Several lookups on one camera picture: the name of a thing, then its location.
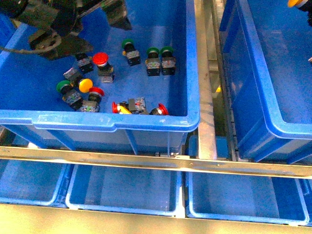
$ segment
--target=empty blue bin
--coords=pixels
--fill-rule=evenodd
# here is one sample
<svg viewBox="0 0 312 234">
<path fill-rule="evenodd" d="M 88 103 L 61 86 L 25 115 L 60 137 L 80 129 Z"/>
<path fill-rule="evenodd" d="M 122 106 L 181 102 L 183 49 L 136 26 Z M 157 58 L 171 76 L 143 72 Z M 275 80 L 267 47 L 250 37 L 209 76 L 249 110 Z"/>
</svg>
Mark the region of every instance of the empty blue bin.
<svg viewBox="0 0 312 234">
<path fill-rule="evenodd" d="M 240 157 L 288 163 L 309 157 L 312 28 L 307 14 L 288 8 L 287 1 L 228 0 L 220 35 Z"/>
<path fill-rule="evenodd" d="M 181 172 L 78 166 L 66 204 L 70 209 L 174 216 Z"/>
<path fill-rule="evenodd" d="M 69 164 L 0 160 L 0 202 L 66 207 Z"/>
<path fill-rule="evenodd" d="M 309 222 L 298 179 L 188 173 L 187 215 L 290 225 Z"/>
<path fill-rule="evenodd" d="M 311 179 L 301 179 L 300 180 L 302 193 L 307 204 L 307 209 L 310 216 L 310 222 L 308 226 L 312 227 L 312 180 Z"/>
</svg>

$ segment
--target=blue storage crate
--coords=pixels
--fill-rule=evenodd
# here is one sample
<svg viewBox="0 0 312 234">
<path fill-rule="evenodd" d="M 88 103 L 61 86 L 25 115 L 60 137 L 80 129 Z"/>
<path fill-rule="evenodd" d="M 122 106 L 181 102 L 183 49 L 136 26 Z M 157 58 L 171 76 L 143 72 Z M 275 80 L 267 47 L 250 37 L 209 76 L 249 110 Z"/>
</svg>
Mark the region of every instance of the blue storage crate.
<svg viewBox="0 0 312 234">
<path fill-rule="evenodd" d="M 41 148 L 107 152 L 179 152 L 187 133 L 199 124 L 199 89 L 194 1 L 127 0 L 133 29 L 111 28 L 100 9 L 83 18 L 80 37 L 106 52 L 114 65 L 114 83 L 100 83 L 97 71 L 86 76 L 105 92 L 101 113 L 73 112 L 56 84 L 75 58 L 48 61 L 39 56 L 0 54 L 0 124 Z M 29 48 L 35 28 L 22 25 L 9 48 Z M 142 63 L 129 67 L 121 43 L 135 41 Z M 151 46 L 170 45 L 177 59 L 175 76 L 148 77 L 144 64 Z M 163 103 L 171 116 L 112 114 L 112 102 L 145 97 L 151 111 Z"/>
<path fill-rule="evenodd" d="M 301 179 L 300 180 L 303 196 L 307 204 L 307 209 L 310 216 L 310 222 L 308 226 L 312 227 L 312 180 L 311 179 Z"/>
<path fill-rule="evenodd" d="M 288 163 L 309 157 L 307 14 L 288 8 L 287 1 L 228 0 L 220 35 L 240 157 Z"/>
<path fill-rule="evenodd" d="M 0 14 L 0 46 L 5 46 L 15 32 L 15 27 L 7 16 Z"/>
<path fill-rule="evenodd" d="M 74 167 L 66 205 L 70 209 L 174 216 L 181 172 L 117 167 Z"/>
<path fill-rule="evenodd" d="M 298 179 L 187 173 L 188 217 L 290 225 L 309 222 Z"/>
<path fill-rule="evenodd" d="M 72 165 L 0 160 L 0 202 L 66 207 Z"/>
</svg>

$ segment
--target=metal shelf bar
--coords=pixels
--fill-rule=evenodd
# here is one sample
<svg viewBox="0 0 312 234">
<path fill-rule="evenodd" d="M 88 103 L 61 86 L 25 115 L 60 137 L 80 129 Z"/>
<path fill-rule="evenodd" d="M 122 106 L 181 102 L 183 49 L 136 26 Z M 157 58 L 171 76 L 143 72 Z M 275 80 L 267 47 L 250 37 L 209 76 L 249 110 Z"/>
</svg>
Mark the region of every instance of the metal shelf bar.
<svg viewBox="0 0 312 234">
<path fill-rule="evenodd" d="M 310 234 L 288 225 L 0 205 L 2 234 Z"/>
<path fill-rule="evenodd" d="M 205 18 L 208 14 L 203 1 L 195 0 L 197 63 L 200 94 L 200 124 L 198 127 L 199 159 L 217 159 L 212 88 L 210 84 L 209 60 Z"/>
<path fill-rule="evenodd" d="M 189 159 L 188 156 L 165 158 L 1 146 L 0 158 L 184 172 L 312 179 L 311 166 Z"/>
</svg>

